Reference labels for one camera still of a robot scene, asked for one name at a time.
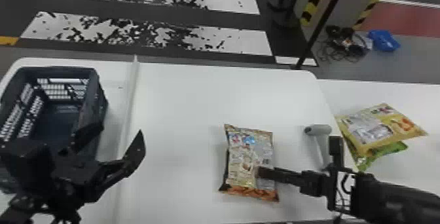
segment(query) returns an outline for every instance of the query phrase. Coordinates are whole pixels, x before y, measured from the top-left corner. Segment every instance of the black cable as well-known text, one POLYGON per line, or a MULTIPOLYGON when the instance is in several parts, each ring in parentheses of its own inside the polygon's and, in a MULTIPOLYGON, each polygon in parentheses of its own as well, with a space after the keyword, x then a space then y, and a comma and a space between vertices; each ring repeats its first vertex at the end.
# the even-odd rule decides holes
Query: black cable
MULTIPOLYGON (((354 36, 359 38, 363 43, 362 48, 367 48, 367 43, 360 35, 355 33, 354 36)), ((347 62, 356 63, 361 60, 359 54, 350 52, 345 47, 336 43, 333 38, 326 37, 324 40, 317 41, 317 43, 320 45, 316 51, 316 58, 321 62, 329 62, 331 64, 332 61, 339 62, 346 60, 347 62)))

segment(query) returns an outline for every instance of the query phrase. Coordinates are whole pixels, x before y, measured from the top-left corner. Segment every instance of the robotic arm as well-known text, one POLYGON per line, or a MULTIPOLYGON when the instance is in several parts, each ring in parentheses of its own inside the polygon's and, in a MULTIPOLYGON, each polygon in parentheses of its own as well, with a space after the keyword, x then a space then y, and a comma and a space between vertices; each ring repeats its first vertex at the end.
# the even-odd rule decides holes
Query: robotic arm
POLYGON ((301 173, 281 168, 262 168, 257 177, 299 187, 302 194, 327 198, 327 209, 352 215, 374 224, 434 224, 440 223, 440 197, 435 194, 380 182, 372 174, 354 173, 342 167, 342 138, 330 137, 329 152, 333 158, 327 174, 314 171, 301 173), (339 184, 338 175, 345 176, 339 184), (346 189, 348 177, 354 179, 346 189), (350 195, 350 204, 337 204, 337 191, 350 195))
POLYGON ((79 208, 132 175, 145 157, 141 131, 120 160, 98 162, 78 154, 102 130, 100 122, 79 129, 69 146, 55 154, 43 141, 17 139, 0 146, 3 163, 20 185, 0 223, 32 223, 38 213, 53 215, 53 224, 79 223, 79 208))

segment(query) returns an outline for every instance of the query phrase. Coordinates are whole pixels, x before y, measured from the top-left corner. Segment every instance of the black plastic basket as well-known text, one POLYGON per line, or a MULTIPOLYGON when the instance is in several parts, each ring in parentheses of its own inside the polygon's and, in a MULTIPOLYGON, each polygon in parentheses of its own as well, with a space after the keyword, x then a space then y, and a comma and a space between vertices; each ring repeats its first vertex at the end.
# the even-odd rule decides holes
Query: black plastic basket
MULTIPOLYGON (((44 141, 53 153, 67 146, 72 134, 103 121, 107 100, 92 68, 23 67, 10 80, 0 106, 0 144, 16 138, 44 141)), ((80 154, 95 157, 99 138, 80 154)), ((0 165, 0 188, 14 192, 17 184, 0 165)))

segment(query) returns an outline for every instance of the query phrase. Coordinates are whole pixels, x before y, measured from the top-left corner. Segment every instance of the chip bag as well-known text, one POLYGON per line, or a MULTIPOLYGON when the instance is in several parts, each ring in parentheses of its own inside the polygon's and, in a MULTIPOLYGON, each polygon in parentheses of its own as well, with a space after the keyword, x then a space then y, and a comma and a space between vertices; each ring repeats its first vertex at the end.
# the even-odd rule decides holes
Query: chip bag
POLYGON ((372 149, 427 135, 421 127, 386 103, 336 117, 336 120, 342 134, 361 157, 370 157, 372 149))
POLYGON ((219 191, 279 201, 275 182, 255 177, 257 167, 274 168, 272 132, 225 125, 228 139, 227 162, 219 191))
POLYGON ((347 137, 345 137, 344 139, 345 142, 347 143, 347 147, 348 150, 350 151, 350 154, 352 154, 356 168, 358 168, 358 170, 361 172, 366 171, 371 166, 371 164, 380 157, 408 149, 408 145, 406 145, 402 141, 398 141, 395 143, 391 143, 389 145, 384 145, 381 147, 371 149, 369 151, 369 155, 361 156, 356 151, 356 148, 354 147, 353 143, 347 137))

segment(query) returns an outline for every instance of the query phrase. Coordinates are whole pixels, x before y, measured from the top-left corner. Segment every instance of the snack bag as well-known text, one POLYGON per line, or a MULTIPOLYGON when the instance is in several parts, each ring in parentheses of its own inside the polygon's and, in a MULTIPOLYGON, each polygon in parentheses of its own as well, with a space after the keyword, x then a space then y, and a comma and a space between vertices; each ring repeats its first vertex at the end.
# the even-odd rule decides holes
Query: snack bag
POLYGON ((278 202, 275 182, 255 177, 257 167, 274 168, 272 132, 225 125, 227 162, 219 191, 278 202))
POLYGON ((421 127, 386 103, 336 117, 336 120, 342 134, 361 157, 371 156, 371 149, 427 135, 421 127))
POLYGON ((389 145, 384 145, 382 147, 371 149, 369 151, 370 155, 363 157, 358 154, 353 143, 347 137, 345 137, 344 139, 347 143, 348 150, 352 154, 356 168, 358 168, 358 170, 361 172, 366 171, 371 166, 371 164, 380 157, 408 149, 408 145, 404 144, 402 141, 398 141, 389 145))

